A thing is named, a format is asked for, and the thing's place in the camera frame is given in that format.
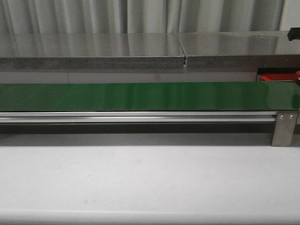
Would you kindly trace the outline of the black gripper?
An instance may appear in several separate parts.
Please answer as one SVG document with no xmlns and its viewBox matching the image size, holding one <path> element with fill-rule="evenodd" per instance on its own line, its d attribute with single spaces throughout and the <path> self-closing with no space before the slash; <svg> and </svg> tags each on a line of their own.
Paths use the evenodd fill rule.
<svg viewBox="0 0 300 225">
<path fill-rule="evenodd" d="M 287 34 L 288 40 L 293 41 L 296 39 L 300 39 L 300 27 L 292 27 L 290 28 Z"/>
</svg>

